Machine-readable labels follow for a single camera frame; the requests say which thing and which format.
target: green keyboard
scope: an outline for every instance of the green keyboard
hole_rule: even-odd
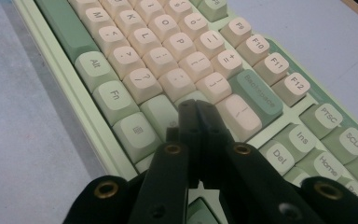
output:
[[[358,123],[226,0],[14,2],[108,174],[147,170],[196,99],[287,181],[322,175],[358,195]],[[188,223],[227,222],[216,190],[189,202]]]

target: gray table surface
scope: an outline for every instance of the gray table surface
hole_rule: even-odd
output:
[[[358,118],[358,16],[339,0],[228,0]],[[0,1],[0,223],[61,223],[103,168],[21,17]]]

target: keyboard frame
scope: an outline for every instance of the keyboard frame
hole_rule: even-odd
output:
[[[122,150],[122,146],[112,133],[112,129],[106,123],[96,104],[94,104],[88,90],[49,28],[36,3],[33,0],[14,0],[13,2],[20,12],[28,31],[32,34],[34,42],[48,64],[51,73],[60,85],[71,107],[74,109],[76,117],[83,127],[83,132],[87,136],[91,147],[94,149],[106,173],[109,175],[119,175],[127,180],[137,176],[138,172],[135,170],[134,165],[131,164],[130,159],[128,159]],[[228,10],[228,17],[221,21],[214,22],[213,26],[223,27],[236,17],[237,15],[234,12]],[[299,119],[299,115],[311,105],[319,104],[320,102],[328,102],[341,112],[344,117],[344,121],[341,125],[352,126],[358,129],[358,122],[355,121],[352,115],[343,106],[337,103],[333,96],[329,95],[327,91],[322,88],[322,85],[319,84],[317,80],[311,77],[279,44],[271,38],[265,35],[263,36],[268,40],[272,49],[280,52],[286,59],[290,59],[288,60],[290,63],[289,73],[299,72],[310,82],[311,89],[306,97],[293,107],[288,107],[283,103],[282,115],[255,137],[247,141],[248,144],[260,148],[289,123],[303,124]],[[227,41],[226,48],[233,49]],[[244,63],[243,67],[244,69],[252,69],[247,63]],[[320,141],[318,141],[316,148],[328,151]],[[346,169],[343,176],[355,179]],[[189,202],[192,202],[191,198],[196,198],[200,195],[204,195],[200,190],[195,190],[193,193],[190,192]]]

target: mechanical keyboard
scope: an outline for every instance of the mechanical keyboard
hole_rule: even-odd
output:
[[[227,0],[15,0],[110,175],[147,170],[176,107],[216,105],[287,181],[338,181],[358,195],[358,123]],[[226,222],[217,192],[189,192],[188,223]]]

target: green spacebar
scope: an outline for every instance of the green spacebar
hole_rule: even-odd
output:
[[[48,25],[60,41],[66,55],[75,63],[77,57],[88,51],[99,51],[69,3],[65,0],[34,0]]]

